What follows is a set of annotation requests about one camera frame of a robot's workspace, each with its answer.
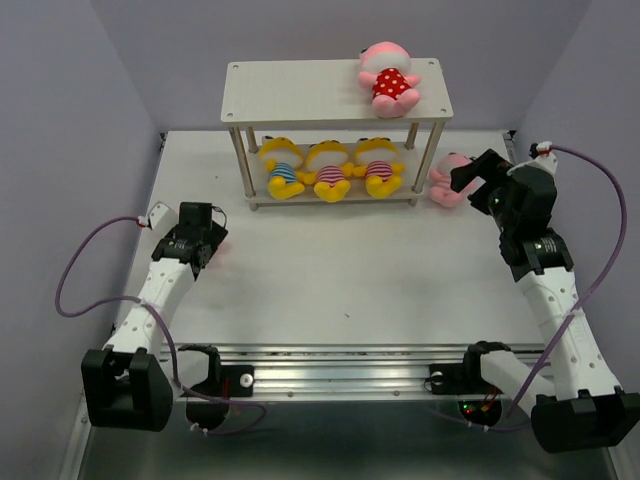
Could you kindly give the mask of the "yellow plush pink-striped shirt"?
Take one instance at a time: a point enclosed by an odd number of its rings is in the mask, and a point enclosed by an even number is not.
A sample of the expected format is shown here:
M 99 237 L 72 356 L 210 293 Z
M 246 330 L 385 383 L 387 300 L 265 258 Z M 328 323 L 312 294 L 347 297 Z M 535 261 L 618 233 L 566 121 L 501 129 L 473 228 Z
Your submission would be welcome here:
M 347 147 L 337 140 L 325 140 L 310 146 L 300 179 L 313 187 L 318 198 L 336 203 L 349 192 L 353 170 Z

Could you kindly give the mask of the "yellow plush blue-striped shirt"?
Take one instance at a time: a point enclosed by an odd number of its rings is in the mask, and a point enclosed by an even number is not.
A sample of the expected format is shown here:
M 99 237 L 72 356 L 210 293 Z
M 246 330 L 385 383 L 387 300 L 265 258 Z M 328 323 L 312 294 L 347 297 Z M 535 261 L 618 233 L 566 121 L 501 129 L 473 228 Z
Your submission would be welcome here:
M 305 157 L 293 141 L 283 136 L 264 136 L 259 158 L 268 173 L 267 190 L 272 198 L 283 201 L 304 192 L 299 170 Z

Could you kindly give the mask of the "pink plush red polka-dot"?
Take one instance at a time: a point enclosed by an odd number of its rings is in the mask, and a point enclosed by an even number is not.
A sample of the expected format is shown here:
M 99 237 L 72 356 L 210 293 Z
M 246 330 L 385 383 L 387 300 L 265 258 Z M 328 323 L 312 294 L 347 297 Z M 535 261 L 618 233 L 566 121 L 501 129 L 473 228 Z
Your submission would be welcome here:
M 412 60 L 400 45 L 382 41 L 359 54 L 359 85 L 371 93 L 374 114 L 383 119 L 406 116 L 420 101 L 421 77 L 411 71 Z

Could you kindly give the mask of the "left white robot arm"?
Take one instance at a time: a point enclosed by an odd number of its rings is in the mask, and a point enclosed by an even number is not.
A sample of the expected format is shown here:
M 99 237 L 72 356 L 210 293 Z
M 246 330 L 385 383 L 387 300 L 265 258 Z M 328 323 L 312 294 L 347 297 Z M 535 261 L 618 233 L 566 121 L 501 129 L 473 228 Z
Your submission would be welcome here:
M 228 234 L 216 208 L 183 202 L 177 211 L 158 202 L 142 224 L 162 235 L 150 255 L 140 292 L 125 319 L 100 350 L 89 350 L 81 374 L 92 425 L 161 431 L 182 389 L 160 365 L 161 347 L 179 304 Z

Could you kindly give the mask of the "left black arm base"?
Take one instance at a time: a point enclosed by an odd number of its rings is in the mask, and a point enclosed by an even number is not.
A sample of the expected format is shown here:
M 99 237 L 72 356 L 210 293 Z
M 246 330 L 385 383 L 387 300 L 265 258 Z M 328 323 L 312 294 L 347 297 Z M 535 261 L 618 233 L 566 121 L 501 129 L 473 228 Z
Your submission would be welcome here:
M 253 396 L 255 368 L 250 364 L 223 364 L 215 346 L 187 344 L 177 350 L 180 380 L 196 393 L 183 392 L 185 418 L 192 431 L 205 436 L 225 436 L 247 431 L 266 416 L 262 405 L 244 402 Z M 248 424 L 231 421 L 233 414 L 258 412 Z

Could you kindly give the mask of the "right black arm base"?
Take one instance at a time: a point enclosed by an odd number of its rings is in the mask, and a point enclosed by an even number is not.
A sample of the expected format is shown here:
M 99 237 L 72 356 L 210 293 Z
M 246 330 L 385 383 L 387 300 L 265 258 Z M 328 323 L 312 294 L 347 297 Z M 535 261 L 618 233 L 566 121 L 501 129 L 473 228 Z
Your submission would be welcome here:
M 496 351 L 510 352 L 511 348 L 502 342 L 479 341 L 470 345 L 458 362 L 436 362 L 428 366 L 425 383 L 432 394 L 483 396 L 480 400 L 458 401 L 463 420 L 472 426 L 494 428 L 502 415 L 499 400 L 502 391 L 485 381 L 480 372 L 481 357 Z

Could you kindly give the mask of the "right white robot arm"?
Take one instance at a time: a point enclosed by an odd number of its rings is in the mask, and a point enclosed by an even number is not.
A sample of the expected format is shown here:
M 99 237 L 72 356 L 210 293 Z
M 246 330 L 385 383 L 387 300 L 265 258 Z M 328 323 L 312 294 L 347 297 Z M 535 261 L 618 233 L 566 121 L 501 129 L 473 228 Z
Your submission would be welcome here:
M 607 365 L 583 309 L 588 296 L 576 288 L 568 246 L 550 226 L 558 150 L 550 142 L 535 144 L 528 161 L 513 165 L 488 149 L 453 169 L 450 183 L 460 193 L 482 179 L 469 202 L 495 221 L 501 256 L 545 344 L 527 367 L 505 344 L 477 342 L 465 353 L 461 381 L 508 396 L 548 453 L 617 446 L 639 422 L 639 396 L 625 392 Z

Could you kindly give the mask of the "pink plush orange-striped shirt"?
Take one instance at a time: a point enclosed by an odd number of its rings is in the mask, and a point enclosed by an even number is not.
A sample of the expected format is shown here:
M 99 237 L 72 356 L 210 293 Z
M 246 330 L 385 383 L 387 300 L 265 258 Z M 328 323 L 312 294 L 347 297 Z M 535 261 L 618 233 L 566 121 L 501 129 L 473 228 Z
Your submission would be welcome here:
M 217 270 L 225 266 L 229 257 L 232 253 L 232 244 L 228 242 L 223 242 L 207 265 L 208 270 Z

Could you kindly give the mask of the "yellow plush red-striped shirt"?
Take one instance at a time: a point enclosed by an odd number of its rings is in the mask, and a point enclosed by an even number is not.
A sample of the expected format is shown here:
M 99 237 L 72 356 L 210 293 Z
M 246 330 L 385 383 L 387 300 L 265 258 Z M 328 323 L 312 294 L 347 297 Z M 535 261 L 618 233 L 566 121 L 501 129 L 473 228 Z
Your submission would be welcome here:
M 405 164 L 389 138 L 360 138 L 353 162 L 353 175 L 364 180 L 365 189 L 373 198 L 388 198 L 403 185 Z

